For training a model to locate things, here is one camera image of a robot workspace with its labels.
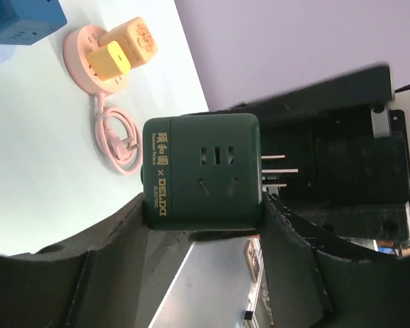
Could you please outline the dark green cube socket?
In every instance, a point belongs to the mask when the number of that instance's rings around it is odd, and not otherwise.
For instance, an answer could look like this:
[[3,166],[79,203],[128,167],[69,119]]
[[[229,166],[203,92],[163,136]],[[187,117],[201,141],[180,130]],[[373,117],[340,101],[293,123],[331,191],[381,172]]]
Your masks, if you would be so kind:
[[241,231],[262,223],[260,123],[250,113],[152,118],[143,126],[144,221],[151,230]]

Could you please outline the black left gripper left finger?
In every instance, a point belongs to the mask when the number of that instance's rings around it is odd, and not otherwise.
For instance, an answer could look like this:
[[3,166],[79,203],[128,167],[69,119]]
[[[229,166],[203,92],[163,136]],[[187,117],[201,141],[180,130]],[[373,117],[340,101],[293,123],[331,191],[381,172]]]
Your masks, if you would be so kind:
[[0,256],[0,327],[133,327],[146,247],[138,195],[37,253]]

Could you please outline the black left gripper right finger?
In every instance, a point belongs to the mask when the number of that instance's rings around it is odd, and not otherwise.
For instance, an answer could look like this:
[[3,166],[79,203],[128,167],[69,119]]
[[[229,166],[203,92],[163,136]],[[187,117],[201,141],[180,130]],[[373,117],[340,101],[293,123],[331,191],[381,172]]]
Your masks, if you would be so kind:
[[264,195],[260,244],[276,327],[410,327],[410,256],[348,242]]

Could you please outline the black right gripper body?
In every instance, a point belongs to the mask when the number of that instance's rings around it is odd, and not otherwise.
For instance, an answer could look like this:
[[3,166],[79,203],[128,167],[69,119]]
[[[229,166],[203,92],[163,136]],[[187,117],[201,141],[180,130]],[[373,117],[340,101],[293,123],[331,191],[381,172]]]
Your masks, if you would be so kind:
[[374,64],[242,103],[260,123],[263,183],[291,211],[344,238],[410,246],[405,117],[392,74]]

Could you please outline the pink round power strip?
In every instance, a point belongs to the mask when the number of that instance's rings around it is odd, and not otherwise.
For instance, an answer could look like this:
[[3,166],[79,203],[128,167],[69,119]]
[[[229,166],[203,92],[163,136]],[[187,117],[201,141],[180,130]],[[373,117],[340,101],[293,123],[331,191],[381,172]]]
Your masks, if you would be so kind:
[[94,99],[94,135],[98,149],[115,171],[131,176],[142,164],[140,130],[125,110],[105,104],[108,96],[127,86],[129,72],[101,81],[86,59],[88,53],[100,47],[98,39],[106,33],[97,25],[75,30],[65,38],[62,54],[73,81]]

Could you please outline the yellow USB charger plug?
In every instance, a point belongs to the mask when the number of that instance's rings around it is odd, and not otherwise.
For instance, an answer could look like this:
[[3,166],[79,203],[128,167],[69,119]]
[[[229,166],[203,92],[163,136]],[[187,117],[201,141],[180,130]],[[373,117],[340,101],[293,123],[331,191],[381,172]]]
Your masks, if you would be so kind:
[[131,70],[131,63],[117,41],[91,51],[86,59],[101,81],[114,79]]

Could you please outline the beige cube socket adapter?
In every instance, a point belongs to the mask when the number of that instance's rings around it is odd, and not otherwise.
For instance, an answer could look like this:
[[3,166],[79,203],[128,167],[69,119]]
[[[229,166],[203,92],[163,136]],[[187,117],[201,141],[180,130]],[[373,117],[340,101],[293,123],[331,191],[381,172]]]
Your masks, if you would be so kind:
[[100,46],[112,41],[120,45],[132,69],[147,64],[158,51],[156,42],[142,17],[133,18],[98,39]]

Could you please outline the blue cube socket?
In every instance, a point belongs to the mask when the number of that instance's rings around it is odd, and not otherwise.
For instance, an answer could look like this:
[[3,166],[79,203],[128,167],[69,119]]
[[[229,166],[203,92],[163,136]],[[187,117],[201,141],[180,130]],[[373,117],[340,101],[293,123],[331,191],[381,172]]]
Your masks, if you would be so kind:
[[0,0],[0,44],[32,45],[67,22],[57,0]]

